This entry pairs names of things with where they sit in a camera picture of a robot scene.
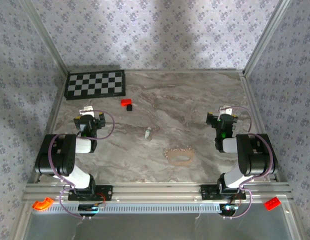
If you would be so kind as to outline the black white checkerboard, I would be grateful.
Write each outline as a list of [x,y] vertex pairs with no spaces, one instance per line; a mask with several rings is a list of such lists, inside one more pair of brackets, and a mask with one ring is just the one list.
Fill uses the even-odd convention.
[[124,70],[69,73],[64,97],[66,100],[123,97],[126,95]]

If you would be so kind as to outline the large red toy brick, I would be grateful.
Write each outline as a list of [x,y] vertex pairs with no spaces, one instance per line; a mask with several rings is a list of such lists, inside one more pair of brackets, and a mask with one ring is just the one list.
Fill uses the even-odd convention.
[[281,205],[281,201],[278,197],[273,197],[272,199],[266,201],[263,205],[267,211],[271,211]]

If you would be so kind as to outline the orange curved plastic piece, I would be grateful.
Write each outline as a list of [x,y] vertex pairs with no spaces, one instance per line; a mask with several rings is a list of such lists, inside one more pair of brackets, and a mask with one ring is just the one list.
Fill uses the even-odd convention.
[[43,201],[35,201],[32,205],[32,208],[36,211],[44,211],[48,209],[53,203],[53,199],[46,197]]

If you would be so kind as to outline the black controller board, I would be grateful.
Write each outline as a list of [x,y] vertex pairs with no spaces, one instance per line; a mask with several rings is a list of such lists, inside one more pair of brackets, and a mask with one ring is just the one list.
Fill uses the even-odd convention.
[[93,217],[99,212],[99,205],[97,204],[79,204],[77,211],[82,217]]
[[219,208],[221,210],[221,213],[219,213],[222,217],[225,217],[225,218],[232,218],[237,209],[239,208],[236,204],[220,204],[219,205]]

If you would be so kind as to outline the aluminium mounting rail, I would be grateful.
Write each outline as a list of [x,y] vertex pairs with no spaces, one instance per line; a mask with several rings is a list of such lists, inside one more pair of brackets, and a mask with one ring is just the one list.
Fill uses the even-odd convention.
[[[112,183],[112,203],[192,203],[201,202],[200,184],[187,183]],[[286,182],[250,182],[244,186],[252,193],[253,202],[266,202],[274,197],[293,200]],[[41,201],[46,197],[58,200],[64,189],[59,183],[28,183],[22,195],[24,203]]]

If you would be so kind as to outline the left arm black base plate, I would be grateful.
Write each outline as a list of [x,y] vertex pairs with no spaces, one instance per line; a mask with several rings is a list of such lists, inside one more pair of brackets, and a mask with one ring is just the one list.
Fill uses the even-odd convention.
[[112,185],[96,185],[92,188],[75,188],[71,189],[68,193],[68,201],[91,201],[91,202],[102,202],[111,201],[113,196]]

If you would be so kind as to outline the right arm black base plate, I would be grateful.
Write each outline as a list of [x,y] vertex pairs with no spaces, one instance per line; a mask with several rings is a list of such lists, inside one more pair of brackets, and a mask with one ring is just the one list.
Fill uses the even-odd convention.
[[245,192],[242,192],[239,188],[228,188],[218,184],[202,184],[199,192],[203,201],[247,199]]

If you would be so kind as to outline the grey metal sheet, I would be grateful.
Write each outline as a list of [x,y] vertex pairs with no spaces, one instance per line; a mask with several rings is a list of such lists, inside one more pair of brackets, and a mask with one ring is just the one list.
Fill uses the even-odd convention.
[[80,220],[33,214],[23,240],[293,240],[281,210],[251,209],[239,219],[219,214],[110,214]]

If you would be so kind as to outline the aluminium frame post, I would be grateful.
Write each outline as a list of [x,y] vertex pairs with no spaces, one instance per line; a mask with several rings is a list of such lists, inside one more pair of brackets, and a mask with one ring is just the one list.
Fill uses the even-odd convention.
[[27,16],[29,17],[30,21],[34,25],[37,33],[39,34],[41,40],[43,41],[45,47],[49,51],[54,60],[55,64],[57,65],[59,71],[64,74],[65,76],[68,74],[68,69],[56,48],[56,45],[51,38],[49,32],[47,31],[43,21],[41,20],[40,15],[38,14],[36,8],[34,7],[31,0],[19,0],[21,6],[23,7],[24,11],[26,12]]
[[273,34],[275,33],[278,25],[281,23],[288,7],[290,6],[292,0],[278,0],[254,50],[252,51],[247,64],[243,69],[244,77],[248,78],[252,73],[254,67],[258,63],[258,60],[262,56],[264,50],[266,49],[269,41],[271,40]]

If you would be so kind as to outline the aluminium side rail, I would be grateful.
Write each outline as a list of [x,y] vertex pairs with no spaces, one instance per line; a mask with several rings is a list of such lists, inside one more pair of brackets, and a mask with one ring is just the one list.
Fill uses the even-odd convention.
[[[54,103],[52,105],[52,109],[50,111],[47,126],[46,126],[46,129],[44,131],[42,139],[44,139],[46,134],[52,134],[54,131],[55,123],[57,120],[57,115],[58,115],[58,112],[59,112],[59,109],[61,106],[62,98],[64,96],[65,85],[67,82],[67,76],[68,76],[68,72],[66,73],[65,76],[62,77],[61,86],[59,86],[57,88],[57,94],[56,94],[56,97],[54,99]],[[40,177],[40,175],[38,173],[36,173],[35,167],[33,167],[33,170],[30,174],[30,177],[29,177],[27,183],[28,184],[37,183],[39,181],[39,177]]]
[[242,72],[239,73],[239,78],[243,89],[244,107],[249,110],[252,119],[251,131],[256,134],[265,134],[266,129],[264,127],[253,89]]

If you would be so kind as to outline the aluminium back rail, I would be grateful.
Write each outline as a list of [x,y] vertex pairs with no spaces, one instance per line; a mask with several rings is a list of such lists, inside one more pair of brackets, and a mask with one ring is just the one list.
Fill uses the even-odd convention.
[[160,69],[125,69],[125,73],[130,74],[187,74],[187,73],[220,73],[220,74],[242,74],[243,70],[238,69],[193,69],[193,70],[160,70]]

